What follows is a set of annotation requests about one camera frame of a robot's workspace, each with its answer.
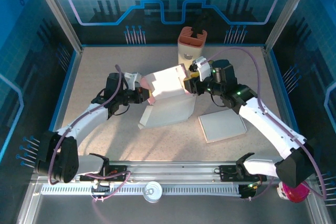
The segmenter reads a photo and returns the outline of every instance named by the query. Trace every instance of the beige table surface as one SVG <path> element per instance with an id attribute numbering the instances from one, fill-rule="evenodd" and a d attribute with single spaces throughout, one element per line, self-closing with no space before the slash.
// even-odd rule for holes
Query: beige table surface
<path id="1" fill-rule="evenodd" d="M 203 55 L 209 58 L 223 48 L 205 47 Z M 260 67 L 261 98 L 279 116 L 261 48 L 246 49 L 255 55 Z M 257 75 L 250 57 L 242 51 L 230 50 L 219 57 L 224 58 L 234 66 L 238 83 L 256 91 Z M 123 72 L 149 74 L 176 66 L 177 47 L 85 48 L 63 126 L 82 113 L 105 87 L 109 73 L 116 72 L 115 64 Z M 245 135 L 206 144 L 198 117 L 224 109 L 212 104 L 209 94 L 197 97 L 194 113 L 186 122 L 140 130 L 138 122 L 147 104 L 132 104 L 126 114 L 113 116 L 99 125 L 79 146 L 79 154 L 98 153 L 114 161 L 234 161 L 248 152 L 277 155 L 271 143 L 246 120 Z"/>

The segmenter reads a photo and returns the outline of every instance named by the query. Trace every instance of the enclosure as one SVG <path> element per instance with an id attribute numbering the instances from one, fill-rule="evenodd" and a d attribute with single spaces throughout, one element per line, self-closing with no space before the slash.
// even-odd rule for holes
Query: enclosure
<path id="1" fill-rule="evenodd" d="M 336 0 L 0 4 L 1 223 L 215 223 L 224 218 L 234 223 L 335 222 Z M 142 196 L 131 195 L 92 205 L 85 194 L 48 193 L 46 178 L 38 178 L 33 164 L 21 158 L 27 145 L 23 139 L 40 139 L 46 130 L 56 131 L 74 120 L 104 87 L 108 74 L 115 72 L 115 64 L 141 74 L 176 66 L 181 30 L 204 14 L 210 18 L 204 25 L 202 55 L 210 57 L 224 47 L 249 50 L 261 69 L 264 103 L 293 130 L 321 143 L 319 167 L 326 174 L 328 199 L 323 202 L 312 194 L 293 204 L 281 200 L 273 188 L 263 199 L 244 204 L 218 196 L 172 195 L 146 205 Z M 257 89 L 255 69 L 244 53 L 231 50 L 221 58 L 230 60 L 240 83 Z M 190 173 L 198 165 L 234 163 L 248 152 L 276 155 L 248 123 L 244 137 L 206 144 L 197 118 L 220 110 L 210 96 L 197 97 L 189 120 L 169 127 L 139 130 L 144 109 L 145 105 L 134 105 L 125 115 L 111 118 L 78 152 L 99 153 L 139 169 L 147 161 L 156 166 L 167 161 L 168 168 L 190 166 Z M 309 179 L 319 190 L 315 174 Z"/>

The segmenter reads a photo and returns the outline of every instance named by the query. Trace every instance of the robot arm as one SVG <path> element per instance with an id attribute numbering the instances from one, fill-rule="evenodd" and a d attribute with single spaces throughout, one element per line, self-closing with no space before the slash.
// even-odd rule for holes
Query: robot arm
<path id="1" fill-rule="evenodd" d="M 257 94 L 248 86 L 238 84 L 233 66 L 228 60 L 217 60 L 210 66 L 205 58 L 201 57 L 190 66 L 190 71 L 198 71 L 199 76 L 184 81 L 186 90 L 198 95 L 208 92 L 220 96 L 224 105 L 259 129 L 281 156 L 274 159 L 257 158 L 253 156 L 254 153 L 244 155 L 237 161 L 237 171 L 242 177 L 255 174 L 269 175 L 278 177 L 286 185 L 295 188 L 314 172 L 302 148 L 279 125 L 289 131 L 316 160 L 319 160 L 321 150 L 316 140 L 306 140 L 304 136 L 284 124 L 261 102 L 264 107 L 262 110 Z"/>
<path id="2" fill-rule="evenodd" d="M 106 87 L 91 101 L 91 104 L 83 112 L 83 114 L 89 113 L 78 121 L 73 128 L 70 127 L 72 125 L 71 122 L 55 132 L 47 131 L 43 134 L 37 152 L 34 171 L 39 174 L 48 174 L 54 149 L 61 136 L 64 135 L 66 130 L 71 128 L 70 132 L 65 135 L 57 153 L 52 170 L 52 178 L 67 183 L 79 174 L 101 172 L 104 175 L 104 169 L 109 168 L 109 160 L 97 154 L 78 157 L 77 148 L 98 125 L 111 118 L 118 111 L 120 105 L 129 106 L 130 103 L 142 103 L 149 98 L 149 90 L 139 85 L 140 79 L 141 75 L 138 73 L 123 74 L 122 85 L 120 85 L 117 95 L 104 106 L 90 112 L 108 101 L 117 89 L 119 73 L 111 73 L 107 78 Z"/>

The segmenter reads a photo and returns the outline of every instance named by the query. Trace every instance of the purple cable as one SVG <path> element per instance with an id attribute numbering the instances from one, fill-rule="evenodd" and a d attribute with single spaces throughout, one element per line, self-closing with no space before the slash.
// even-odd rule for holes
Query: purple cable
<path id="1" fill-rule="evenodd" d="M 260 83 L 260 71 L 259 71 L 259 67 L 258 67 L 258 63 L 257 63 L 256 58 L 248 50 L 246 50 L 244 48 L 230 47 L 230 48 L 226 48 L 226 49 L 223 49 L 223 50 L 217 52 L 216 54 L 214 54 L 213 56 L 211 56 L 206 62 L 202 63 L 202 65 L 205 64 L 205 63 L 207 63 L 207 62 L 209 62 L 210 60 L 214 59 L 215 57 L 217 57 L 218 55 L 220 55 L 222 52 L 229 51 L 229 50 L 234 50 L 234 49 L 241 50 L 241 51 L 247 53 L 251 57 L 254 65 L 256 67 L 256 70 L 257 70 L 257 80 L 258 80 L 258 88 L 257 88 L 257 94 L 258 94 L 258 96 L 257 96 L 257 101 L 258 101 L 259 107 L 261 108 L 261 110 L 263 111 L 263 113 L 265 114 L 265 116 L 267 116 L 268 119 L 270 119 L 280 129 L 282 129 L 306 153 L 306 155 L 308 156 L 308 158 L 309 158 L 311 164 L 313 165 L 313 167 L 314 167 L 314 169 L 315 169 L 315 171 L 317 173 L 317 176 L 319 178 L 319 181 L 320 181 L 320 184 L 321 184 L 321 189 L 322 189 L 322 195 L 320 195 L 318 192 L 316 192 L 315 190 L 313 190 L 312 188 L 310 188 L 307 183 L 302 183 L 302 184 L 305 187 L 307 187 L 311 192 L 313 192 L 314 194 L 316 194 L 318 197 L 322 198 L 323 200 L 326 200 L 326 198 L 327 198 L 327 191 L 325 189 L 326 187 L 325 187 L 325 184 L 324 184 L 324 181 L 323 181 L 323 178 L 322 178 L 321 171 L 320 171 L 320 169 L 319 169 L 316 161 L 314 160 L 313 156 L 310 154 L 310 152 L 307 150 L 307 148 L 303 144 L 301 144 L 300 141 L 297 140 L 296 137 L 292 133 L 290 133 L 290 131 L 288 131 L 285 127 L 283 127 L 283 125 L 280 124 L 276 119 L 274 119 L 270 114 L 268 114 L 267 112 L 265 112 L 265 108 L 264 108 L 263 104 L 261 103 L 261 98 L 260 98 L 260 86 L 261 86 L 261 83 Z"/>
<path id="2" fill-rule="evenodd" d="M 111 198 L 114 194 L 116 194 L 120 189 L 121 187 L 123 187 L 123 185 L 126 183 L 126 181 L 130 178 L 131 176 L 131 172 L 129 170 L 126 170 L 124 172 L 121 172 L 121 173 L 116 173 L 116 174 L 113 174 L 113 175 L 110 175 L 110 176 L 100 176 L 100 175 L 96 175 L 96 174 L 91 174 L 91 173 L 87 173 L 85 174 L 85 176 L 88 176 L 88 177 L 91 177 L 91 178 L 97 178 L 97 179 L 107 179 L 107 178 L 114 178 L 114 177 L 118 177 L 120 175 L 124 175 L 125 173 L 127 173 L 127 177 L 125 178 L 125 180 L 120 184 L 120 186 L 117 187 L 117 189 L 109 194 L 108 196 L 105 196 L 105 197 L 101 197 L 101 198 L 94 198 L 92 195 L 91 197 L 94 198 L 95 200 L 106 200 L 108 198 Z"/>
<path id="3" fill-rule="evenodd" d="M 118 80 L 118 86 L 117 86 L 117 89 L 115 90 L 115 92 L 113 93 L 113 95 L 106 101 L 104 102 L 103 104 L 93 108 L 92 110 L 90 111 L 87 111 L 85 112 L 83 115 L 79 116 L 76 120 L 73 121 L 73 123 L 71 123 L 71 125 L 65 130 L 65 132 L 63 133 L 63 135 L 61 136 L 61 138 L 59 139 L 55 149 L 54 149 L 54 152 L 52 153 L 52 157 L 51 157 L 51 160 L 50 160 L 50 165 L 49 165 L 49 170 L 48 170 L 48 183 L 50 185 L 55 185 L 57 184 L 59 181 L 55 181 L 55 182 L 52 182 L 51 181 L 51 175 L 52 175 L 52 171 L 53 171 L 53 167 L 54 167 L 54 163 L 55 163 L 55 158 L 56 158 L 56 155 L 57 155 L 57 151 L 58 149 L 60 148 L 64 138 L 66 137 L 66 135 L 71 131 L 71 129 L 80 121 L 82 120 L 85 116 L 87 116 L 88 114 L 91 114 L 92 112 L 96 111 L 97 109 L 100 109 L 101 107 L 105 106 L 107 103 L 109 103 L 118 93 L 118 90 L 120 88 L 120 85 L 121 85 L 121 79 L 122 79 L 122 72 L 121 72 L 121 69 L 119 67 L 119 65 L 116 65 L 115 68 L 117 69 L 117 71 L 119 72 L 119 80 Z"/>

